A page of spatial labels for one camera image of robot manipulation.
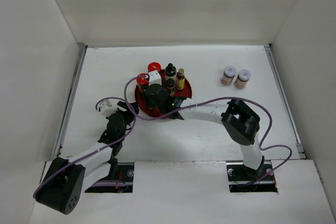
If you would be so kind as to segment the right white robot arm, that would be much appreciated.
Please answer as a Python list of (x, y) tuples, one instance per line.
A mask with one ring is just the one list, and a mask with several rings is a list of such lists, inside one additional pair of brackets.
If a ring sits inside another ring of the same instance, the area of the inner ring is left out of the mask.
[(187, 97), (170, 96), (159, 84), (150, 85), (143, 94), (162, 114), (179, 109), (170, 114), (169, 119), (200, 120), (223, 125), (230, 138), (240, 146), (244, 175), (254, 180), (262, 174), (265, 158), (258, 141), (260, 117), (244, 101), (232, 99), (227, 105), (199, 105)]

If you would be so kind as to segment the clear salt grinder black top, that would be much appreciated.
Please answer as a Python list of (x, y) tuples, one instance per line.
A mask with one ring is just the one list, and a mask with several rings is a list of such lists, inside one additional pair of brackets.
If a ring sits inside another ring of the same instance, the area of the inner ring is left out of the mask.
[(165, 67), (165, 80), (167, 81), (168, 79), (172, 79), (172, 80), (176, 80), (176, 75), (177, 75), (177, 70), (176, 67), (172, 64), (169, 63), (166, 67)]

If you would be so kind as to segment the red-lid dark sauce jar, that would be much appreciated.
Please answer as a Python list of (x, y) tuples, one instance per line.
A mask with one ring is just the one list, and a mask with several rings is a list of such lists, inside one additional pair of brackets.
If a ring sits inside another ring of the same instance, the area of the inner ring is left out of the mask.
[(158, 62), (151, 62), (148, 64), (148, 72), (152, 72), (152, 71), (161, 71), (161, 65)]

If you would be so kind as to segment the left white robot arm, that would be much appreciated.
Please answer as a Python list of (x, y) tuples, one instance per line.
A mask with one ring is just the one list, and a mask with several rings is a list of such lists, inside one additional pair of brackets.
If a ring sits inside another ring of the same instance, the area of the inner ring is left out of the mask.
[(64, 215), (71, 213), (85, 191), (118, 192), (130, 189), (133, 175), (130, 169), (119, 166), (116, 158), (122, 142), (134, 126), (139, 112), (137, 103), (117, 103), (107, 117), (107, 126), (97, 143), (71, 158), (55, 158), (33, 198)]

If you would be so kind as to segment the black-cap spice bottle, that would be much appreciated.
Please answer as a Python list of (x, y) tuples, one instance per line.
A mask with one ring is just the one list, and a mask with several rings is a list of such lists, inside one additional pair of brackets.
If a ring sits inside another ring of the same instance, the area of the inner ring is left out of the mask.
[(166, 80), (165, 84), (166, 84), (169, 95), (172, 96), (175, 93), (175, 81), (169, 78)]

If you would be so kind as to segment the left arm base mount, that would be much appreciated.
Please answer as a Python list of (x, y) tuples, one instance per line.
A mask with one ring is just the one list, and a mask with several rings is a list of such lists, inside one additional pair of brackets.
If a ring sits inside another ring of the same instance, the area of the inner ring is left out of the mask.
[(108, 164), (108, 175), (99, 179), (97, 185), (86, 189), (85, 193), (132, 193), (135, 164), (119, 162), (117, 158), (108, 161)]

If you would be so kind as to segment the yellow-label beige-cap spice bottle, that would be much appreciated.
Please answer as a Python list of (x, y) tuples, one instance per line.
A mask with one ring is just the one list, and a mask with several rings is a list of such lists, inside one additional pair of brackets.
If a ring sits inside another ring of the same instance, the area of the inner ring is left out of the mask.
[(185, 86), (185, 75), (184, 75), (184, 69), (180, 68), (176, 75), (176, 88), (178, 90), (183, 90)]

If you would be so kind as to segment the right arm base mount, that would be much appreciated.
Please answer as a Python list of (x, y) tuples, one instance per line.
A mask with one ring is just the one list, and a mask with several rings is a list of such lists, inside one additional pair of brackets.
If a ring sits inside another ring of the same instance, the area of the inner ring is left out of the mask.
[(226, 163), (229, 191), (231, 193), (277, 193), (277, 184), (270, 161), (257, 173), (248, 170), (242, 162)]

